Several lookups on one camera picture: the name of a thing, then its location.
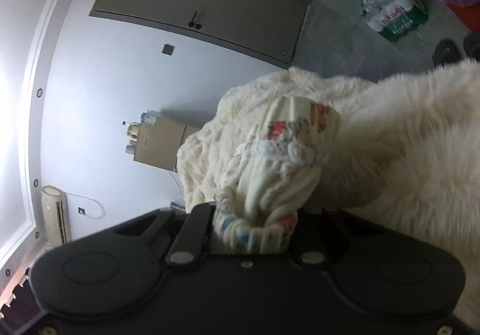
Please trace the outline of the cream printed children garment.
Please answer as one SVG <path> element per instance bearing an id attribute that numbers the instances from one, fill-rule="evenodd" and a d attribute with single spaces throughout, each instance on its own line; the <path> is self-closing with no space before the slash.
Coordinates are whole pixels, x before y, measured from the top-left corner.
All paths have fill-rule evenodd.
<path id="1" fill-rule="evenodd" d="M 212 247 L 222 254 L 283 251 L 320 181 L 340 115 L 306 97 L 272 100 L 216 187 Z"/>

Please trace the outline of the brown cardboard box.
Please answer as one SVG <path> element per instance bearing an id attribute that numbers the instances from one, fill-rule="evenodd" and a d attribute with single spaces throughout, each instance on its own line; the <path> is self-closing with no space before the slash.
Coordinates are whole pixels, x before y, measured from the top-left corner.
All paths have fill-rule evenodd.
<path id="1" fill-rule="evenodd" d="M 155 125 L 142 123 L 133 160 L 175 173 L 179 148 L 198 130 L 164 118 L 158 119 Z"/>

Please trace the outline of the cream fluffy blanket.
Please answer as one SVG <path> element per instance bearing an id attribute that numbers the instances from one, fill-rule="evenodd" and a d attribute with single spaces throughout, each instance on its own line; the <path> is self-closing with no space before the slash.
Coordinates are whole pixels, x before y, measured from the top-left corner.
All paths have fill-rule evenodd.
<path id="1" fill-rule="evenodd" d="M 454 311 L 479 326 L 479 64 L 463 60 L 377 83 L 290 68 L 228 90 L 177 154 L 185 206 L 216 185 L 267 104 L 304 96 L 340 114 L 313 209 L 349 212 L 450 252 L 466 285 Z"/>

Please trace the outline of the grey door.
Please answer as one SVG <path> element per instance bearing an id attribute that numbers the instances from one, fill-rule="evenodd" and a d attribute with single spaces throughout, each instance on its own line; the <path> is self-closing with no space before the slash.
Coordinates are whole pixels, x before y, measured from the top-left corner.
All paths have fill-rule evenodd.
<path id="1" fill-rule="evenodd" d="M 91 16 L 170 31 L 287 68 L 310 0 L 96 0 Z"/>

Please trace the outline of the green water bottle pack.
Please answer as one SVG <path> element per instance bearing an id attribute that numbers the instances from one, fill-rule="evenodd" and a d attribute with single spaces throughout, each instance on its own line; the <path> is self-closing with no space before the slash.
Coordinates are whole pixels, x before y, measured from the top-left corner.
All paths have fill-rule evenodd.
<path id="1" fill-rule="evenodd" d="M 428 13 L 420 0 L 358 1 L 364 22 L 391 43 L 428 20 Z"/>

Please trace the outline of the black slipper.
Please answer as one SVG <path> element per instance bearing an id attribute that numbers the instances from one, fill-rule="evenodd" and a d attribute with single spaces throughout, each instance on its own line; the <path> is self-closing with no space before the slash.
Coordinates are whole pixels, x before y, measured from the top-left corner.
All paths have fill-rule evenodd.
<path id="1" fill-rule="evenodd" d="M 451 39 L 443 39 L 436 45 L 432 61 L 434 67 L 445 67 L 462 60 L 460 50 Z"/>

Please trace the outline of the white wall air conditioner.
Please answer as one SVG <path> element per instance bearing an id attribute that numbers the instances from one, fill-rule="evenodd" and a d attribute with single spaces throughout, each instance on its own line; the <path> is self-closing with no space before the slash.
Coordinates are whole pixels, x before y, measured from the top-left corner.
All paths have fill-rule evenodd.
<path id="1" fill-rule="evenodd" d="M 54 186 L 41 189 L 41 206 L 47 240 L 53 247 L 71 241 L 68 202 L 66 194 Z"/>

